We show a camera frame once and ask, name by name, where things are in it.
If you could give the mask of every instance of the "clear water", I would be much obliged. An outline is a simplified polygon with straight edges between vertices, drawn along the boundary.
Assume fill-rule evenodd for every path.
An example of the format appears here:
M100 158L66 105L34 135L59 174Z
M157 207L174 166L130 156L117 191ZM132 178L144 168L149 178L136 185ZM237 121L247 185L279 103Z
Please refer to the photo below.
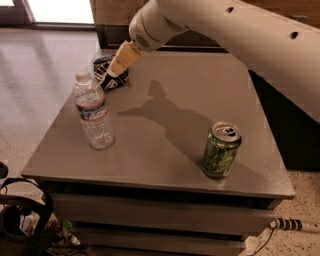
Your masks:
M91 92L92 93L88 93L88 91L79 93L75 97L76 105L87 109L94 108L94 106L99 104L101 105L101 102L104 101L104 93L101 95L99 92L94 90ZM102 109L98 109L96 112L99 112L99 114L96 115L93 120L81 119L81 124L90 146L95 149L105 149L113 142L110 113L106 105L103 106Z

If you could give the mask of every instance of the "wall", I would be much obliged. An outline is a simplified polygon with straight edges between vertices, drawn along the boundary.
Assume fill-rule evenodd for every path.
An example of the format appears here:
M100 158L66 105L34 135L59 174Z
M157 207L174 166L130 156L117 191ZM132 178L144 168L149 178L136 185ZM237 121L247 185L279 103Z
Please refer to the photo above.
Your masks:
M90 0L96 24L128 25L148 0ZM319 0L244 0L272 12L290 17L308 17L307 24L320 28Z

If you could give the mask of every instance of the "soda can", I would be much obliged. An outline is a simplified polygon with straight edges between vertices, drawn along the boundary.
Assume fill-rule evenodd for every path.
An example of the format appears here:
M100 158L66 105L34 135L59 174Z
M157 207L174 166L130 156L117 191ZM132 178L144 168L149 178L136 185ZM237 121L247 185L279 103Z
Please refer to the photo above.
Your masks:
M201 163L203 172L210 178L226 177L240 144L241 136L236 126L227 122L215 123L208 134Z

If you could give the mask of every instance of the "bottle label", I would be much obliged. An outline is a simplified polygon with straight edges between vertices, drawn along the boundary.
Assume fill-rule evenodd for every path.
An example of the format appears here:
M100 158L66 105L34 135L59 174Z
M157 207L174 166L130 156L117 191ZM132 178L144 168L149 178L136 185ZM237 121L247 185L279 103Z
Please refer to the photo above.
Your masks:
M108 113L108 108L106 107L104 100L92 107L77 105L77 108L80 112L81 118L85 121L96 121Z

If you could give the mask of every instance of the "tiled floor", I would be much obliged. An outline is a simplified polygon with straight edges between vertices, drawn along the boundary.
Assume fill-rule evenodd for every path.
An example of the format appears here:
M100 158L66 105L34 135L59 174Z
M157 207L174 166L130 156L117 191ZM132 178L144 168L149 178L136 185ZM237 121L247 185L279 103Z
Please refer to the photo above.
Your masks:
M20 175L71 93L74 73L91 65L99 45L95 32L0 29L0 161ZM288 171L296 189L275 215L320 223L320 172ZM33 194L25 186L16 193ZM252 254L269 230L247 240ZM320 234L276 230L260 256L318 256Z

